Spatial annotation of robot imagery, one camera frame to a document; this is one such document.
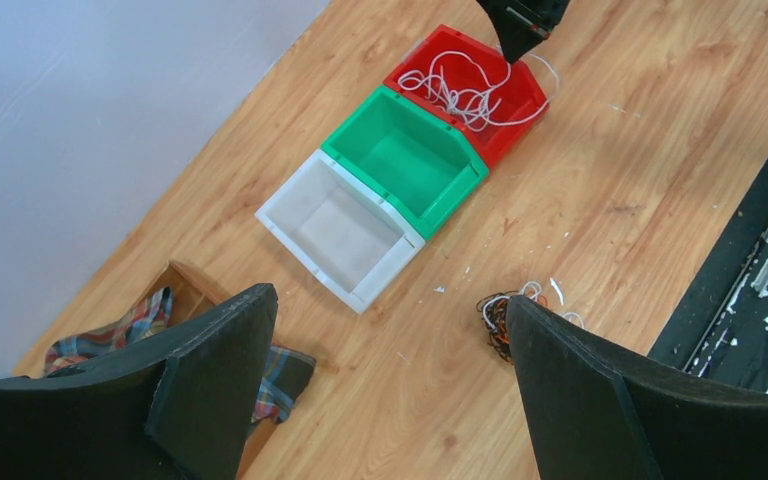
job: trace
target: tangled cable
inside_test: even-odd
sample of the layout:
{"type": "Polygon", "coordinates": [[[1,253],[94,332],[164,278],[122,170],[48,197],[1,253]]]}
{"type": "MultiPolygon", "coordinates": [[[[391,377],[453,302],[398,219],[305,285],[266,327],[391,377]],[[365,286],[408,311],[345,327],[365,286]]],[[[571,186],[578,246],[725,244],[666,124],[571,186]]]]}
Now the tangled cable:
{"type": "MultiPolygon", "coordinates": [[[[488,295],[481,299],[475,306],[476,310],[478,310],[484,318],[484,323],[487,327],[489,336],[488,345],[496,350],[496,353],[499,354],[499,357],[501,357],[502,360],[508,363],[513,363],[511,360],[511,345],[508,340],[508,324],[506,321],[508,301],[511,299],[512,295],[525,295],[532,301],[548,308],[549,302],[546,300],[546,297],[541,295],[542,292],[543,287],[539,283],[529,281],[519,290],[488,295]]],[[[567,312],[561,316],[568,322],[578,323],[581,328],[584,328],[584,319],[581,318],[581,315],[575,312],[567,312]]]]}
{"type": "Polygon", "coordinates": [[[414,91],[422,87],[426,87],[427,93],[425,98],[427,100],[438,104],[443,110],[446,111],[446,113],[460,117],[466,124],[467,128],[473,132],[480,132],[487,128],[488,125],[493,125],[496,127],[521,125],[523,123],[530,122],[532,119],[540,115],[540,113],[543,112],[543,110],[545,110],[549,105],[549,102],[555,98],[555,95],[557,95],[561,88],[561,77],[558,75],[558,72],[552,68],[552,65],[550,65],[549,62],[547,62],[542,57],[534,55],[533,53],[529,53],[528,56],[536,58],[544,65],[546,65],[546,67],[552,73],[552,76],[555,77],[555,91],[546,98],[543,104],[540,105],[540,107],[534,113],[518,120],[497,122],[490,118],[490,115],[496,111],[496,109],[499,107],[499,104],[502,102],[501,99],[497,99],[496,102],[491,106],[490,96],[499,87],[507,83],[511,78],[512,70],[511,65],[508,62],[505,62],[505,65],[507,66],[507,74],[505,75],[505,78],[501,82],[493,84],[490,82],[490,79],[487,78],[487,72],[484,71],[484,68],[482,68],[481,65],[473,60],[472,57],[463,52],[447,50],[434,57],[434,60],[431,61],[431,65],[428,68],[427,74],[419,69],[411,70],[409,72],[405,72],[401,77],[399,77],[398,83],[399,86],[406,91],[414,91]],[[437,66],[437,62],[446,55],[456,55],[463,57],[467,59],[471,64],[475,65],[479,72],[481,72],[481,77],[484,79],[484,83],[487,85],[487,90],[478,90],[476,88],[466,88],[463,90],[450,89],[446,83],[445,71],[443,70],[442,65],[440,66],[439,73],[435,73],[434,70],[434,67],[437,66]],[[460,107],[459,105],[462,103],[462,101],[465,101],[466,104],[463,107],[460,107]]]}

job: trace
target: white wall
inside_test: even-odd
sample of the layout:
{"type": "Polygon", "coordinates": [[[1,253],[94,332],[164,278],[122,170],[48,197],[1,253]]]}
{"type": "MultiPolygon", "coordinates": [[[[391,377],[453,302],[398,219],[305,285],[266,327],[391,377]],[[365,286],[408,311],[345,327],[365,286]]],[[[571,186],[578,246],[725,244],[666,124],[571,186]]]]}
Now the white wall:
{"type": "Polygon", "coordinates": [[[0,376],[327,0],[0,0],[0,376]]]}

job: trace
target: folded cloth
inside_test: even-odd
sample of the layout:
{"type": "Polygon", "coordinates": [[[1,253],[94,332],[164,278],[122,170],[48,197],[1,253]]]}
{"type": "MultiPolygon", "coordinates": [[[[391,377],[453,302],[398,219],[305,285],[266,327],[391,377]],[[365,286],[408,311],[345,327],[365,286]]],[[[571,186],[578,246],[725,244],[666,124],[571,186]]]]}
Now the folded cloth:
{"type": "Polygon", "coordinates": [[[43,374],[119,350],[166,329],[172,312],[172,289],[162,288],[138,303],[118,322],[58,340],[45,354],[43,374]]]}
{"type": "MultiPolygon", "coordinates": [[[[167,328],[171,315],[172,289],[166,287],[134,306],[118,322],[57,341],[45,355],[44,373],[56,375],[55,372],[63,367],[157,334],[167,328]]],[[[281,345],[270,347],[249,434],[261,420],[282,423],[289,418],[296,399],[310,383],[315,366],[313,357],[281,345]]]]}

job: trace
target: black strip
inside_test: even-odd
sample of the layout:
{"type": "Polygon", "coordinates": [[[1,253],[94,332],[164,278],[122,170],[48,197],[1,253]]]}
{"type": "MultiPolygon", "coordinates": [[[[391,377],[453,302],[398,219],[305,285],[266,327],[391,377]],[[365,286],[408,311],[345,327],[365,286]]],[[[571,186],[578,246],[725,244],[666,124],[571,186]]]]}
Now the black strip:
{"type": "Polygon", "coordinates": [[[768,158],[649,351],[649,358],[678,369],[689,364],[767,226],[768,158]]]}

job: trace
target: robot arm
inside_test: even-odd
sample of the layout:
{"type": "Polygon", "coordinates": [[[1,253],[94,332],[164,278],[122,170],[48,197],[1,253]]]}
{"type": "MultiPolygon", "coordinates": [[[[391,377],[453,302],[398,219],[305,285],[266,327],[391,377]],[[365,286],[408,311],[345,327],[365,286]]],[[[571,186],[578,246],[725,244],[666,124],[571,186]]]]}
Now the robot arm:
{"type": "Polygon", "coordinates": [[[514,63],[549,38],[569,0],[478,0],[478,4],[493,23],[505,60],[514,63]]]}

